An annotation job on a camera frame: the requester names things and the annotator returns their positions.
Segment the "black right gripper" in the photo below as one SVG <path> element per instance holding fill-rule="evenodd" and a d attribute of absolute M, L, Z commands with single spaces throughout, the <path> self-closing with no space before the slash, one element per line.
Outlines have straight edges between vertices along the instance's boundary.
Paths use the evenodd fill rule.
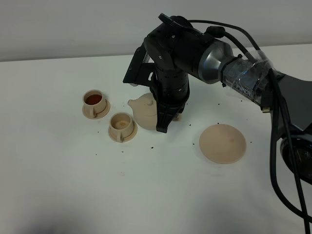
<path fill-rule="evenodd" d="M 183 112 L 188 100 L 188 74 L 179 68 L 164 70 L 155 66 L 152 82 L 150 91 L 156 100 L 156 130 L 167 133 L 169 124 Z"/>

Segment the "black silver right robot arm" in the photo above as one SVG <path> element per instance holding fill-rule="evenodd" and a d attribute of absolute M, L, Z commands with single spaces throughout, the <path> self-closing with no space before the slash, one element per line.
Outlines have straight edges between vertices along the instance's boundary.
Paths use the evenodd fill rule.
<path fill-rule="evenodd" d="M 248 51 L 211 23 L 205 32 L 180 16 L 159 16 L 161 25 L 144 39 L 155 63 L 151 91 L 157 101 L 159 132 L 166 132 L 189 97 L 188 76 L 207 84 L 220 82 L 272 115 L 275 136 L 288 168 L 305 182 L 312 180 L 312 84 L 273 68 L 256 43 Z"/>

